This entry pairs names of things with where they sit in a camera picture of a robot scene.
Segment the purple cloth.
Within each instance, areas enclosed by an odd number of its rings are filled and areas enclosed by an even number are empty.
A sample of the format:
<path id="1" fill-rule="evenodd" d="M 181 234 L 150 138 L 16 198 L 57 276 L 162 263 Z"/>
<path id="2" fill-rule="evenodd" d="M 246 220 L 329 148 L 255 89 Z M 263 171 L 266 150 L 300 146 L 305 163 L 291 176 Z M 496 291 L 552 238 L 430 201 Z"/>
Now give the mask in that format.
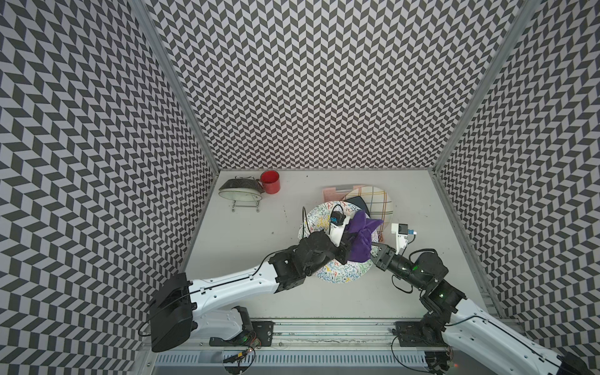
<path id="1" fill-rule="evenodd" d="M 372 235 L 384 223 L 371 219 L 364 210 L 357 211 L 345 228 L 350 240 L 349 262 L 365 263 L 370 260 Z"/>

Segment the colourful squiggle pattern plate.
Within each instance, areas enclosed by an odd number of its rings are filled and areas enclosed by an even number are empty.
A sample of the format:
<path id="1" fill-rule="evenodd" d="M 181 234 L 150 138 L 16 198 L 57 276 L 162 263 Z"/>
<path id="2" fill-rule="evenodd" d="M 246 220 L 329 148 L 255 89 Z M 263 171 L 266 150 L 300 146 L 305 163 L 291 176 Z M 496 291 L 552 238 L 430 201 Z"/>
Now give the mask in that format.
<path id="1" fill-rule="evenodd" d="M 306 214 L 305 219 L 302 219 L 302 225 L 298 229 L 298 240 L 308 237 L 310 233 L 315 231 L 324 231 L 328 234 L 332 211 L 343 212 L 347 217 L 353 218 L 360 211 L 360 208 L 343 201 L 325 202 L 316 206 Z M 314 275 L 322 281 L 331 284 L 346 284 L 361 278 L 372 266 L 373 262 L 371 260 L 366 262 L 348 261 L 343 265 L 337 259 L 334 259 L 319 269 Z"/>

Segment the plaid striped white plate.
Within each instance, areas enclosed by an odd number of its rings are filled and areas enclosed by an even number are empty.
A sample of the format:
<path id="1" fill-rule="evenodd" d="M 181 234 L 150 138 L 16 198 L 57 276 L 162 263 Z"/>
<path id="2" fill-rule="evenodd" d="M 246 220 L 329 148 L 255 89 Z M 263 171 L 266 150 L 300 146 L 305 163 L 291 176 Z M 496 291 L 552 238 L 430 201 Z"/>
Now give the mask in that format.
<path id="1" fill-rule="evenodd" d="M 370 218 L 383 220 L 384 223 L 378 228 L 377 233 L 381 237 L 384 230 L 392 222 L 395 205 L 386 190 L 372 185 L 362 185 L 349 193 L 345 198 L 361 196 L 370 210 Z"/>

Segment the dark teal plate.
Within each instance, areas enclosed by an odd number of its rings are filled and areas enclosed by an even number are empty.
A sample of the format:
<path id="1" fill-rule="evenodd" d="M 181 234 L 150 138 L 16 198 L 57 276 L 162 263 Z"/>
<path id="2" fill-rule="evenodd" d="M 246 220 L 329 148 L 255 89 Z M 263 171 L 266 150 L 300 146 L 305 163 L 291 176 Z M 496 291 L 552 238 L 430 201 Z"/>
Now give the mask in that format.
<path id="1" fill-rule="evenodd" d="M 354 206 L 358 207 L 360 210 L 364 211 L 365 214 L 367 214 L 367 216 L 370 216 L 369 207 L 367 206 L 366 202 L 363 200 L 363 198 L 361 196 L 353 196 L 353 197 L 345 198 L 345 201 L 347 203 L 353 204 Z"/>

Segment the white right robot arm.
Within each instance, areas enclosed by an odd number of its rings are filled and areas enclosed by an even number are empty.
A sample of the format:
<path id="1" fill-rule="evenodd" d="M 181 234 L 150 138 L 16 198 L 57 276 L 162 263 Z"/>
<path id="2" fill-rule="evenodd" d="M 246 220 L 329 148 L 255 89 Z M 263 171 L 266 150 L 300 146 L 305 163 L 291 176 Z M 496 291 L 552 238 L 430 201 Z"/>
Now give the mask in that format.
<path id="1" fill-rule="evenodd" d="M 494 371 L 496 374 L 590 374 L 583 359 L 559 354 L 534 343 L 493 317 L 445 280 L 448 268 L 438 253 L 417 250 L 412 261 L 386 244 L 376 243 L 374 265 L 420 291 L 427 313 L 425 331 Z"/>

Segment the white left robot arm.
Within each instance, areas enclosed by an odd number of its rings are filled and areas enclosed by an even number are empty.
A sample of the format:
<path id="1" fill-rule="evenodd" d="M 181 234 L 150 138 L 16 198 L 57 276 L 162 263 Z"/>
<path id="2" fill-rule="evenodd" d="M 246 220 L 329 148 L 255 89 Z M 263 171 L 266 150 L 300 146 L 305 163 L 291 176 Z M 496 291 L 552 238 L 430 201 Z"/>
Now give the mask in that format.
<path id="1" fill-rule="evenodd" d="M 273 295 L 296 288 L 332 260 L 349 261 L 354 234 L 330 236 L 313 232 L 297 245 L 268 254 L 261 264 L 209 281 L 190 281 L 185 273 L 167 280 L 148 305 L 152 351 L 161 353 L 209 329 L 226 342 L 238 342 L 248 334 L 250 322 L 241 307 L 222 308 L 258 295 Z"/>

